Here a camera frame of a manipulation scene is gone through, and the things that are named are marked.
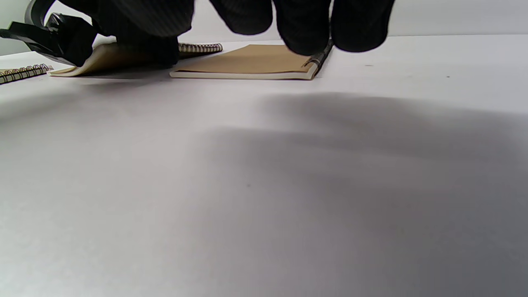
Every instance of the white backdrop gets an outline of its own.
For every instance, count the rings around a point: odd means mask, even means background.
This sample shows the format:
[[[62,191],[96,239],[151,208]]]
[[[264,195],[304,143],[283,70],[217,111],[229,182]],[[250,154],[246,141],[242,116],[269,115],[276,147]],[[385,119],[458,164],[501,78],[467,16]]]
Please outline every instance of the white backdrop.
[[[0,0],[0,24],[22,19],[27,1]],[[55,3],[55,12],[80,15]],[[397,0],[390,35],[528,34],[527,0]],[[208,0],[196,0],[193,28],[181,37],[186,42],[275,40],[275,24],[258,36],[231,33]],[[0,40],[0,54],[26,50],[21,43]]]

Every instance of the black glove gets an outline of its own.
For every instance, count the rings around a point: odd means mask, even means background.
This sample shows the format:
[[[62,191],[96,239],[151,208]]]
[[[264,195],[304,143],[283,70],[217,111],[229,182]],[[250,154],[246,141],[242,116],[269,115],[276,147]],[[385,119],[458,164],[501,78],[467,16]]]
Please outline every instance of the black glove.
[[[194,0],[109,0],[139,28],[155,36],[179,36],[191,28]],[[272,22],[272,0],[211,0],[226,25],[235,33],[258,34]],[[394,0],[273,0],[277,26],[294,52],[311,55],[327,45],[329,28],[335,45],[349,52],[364,52],[386,39]]]

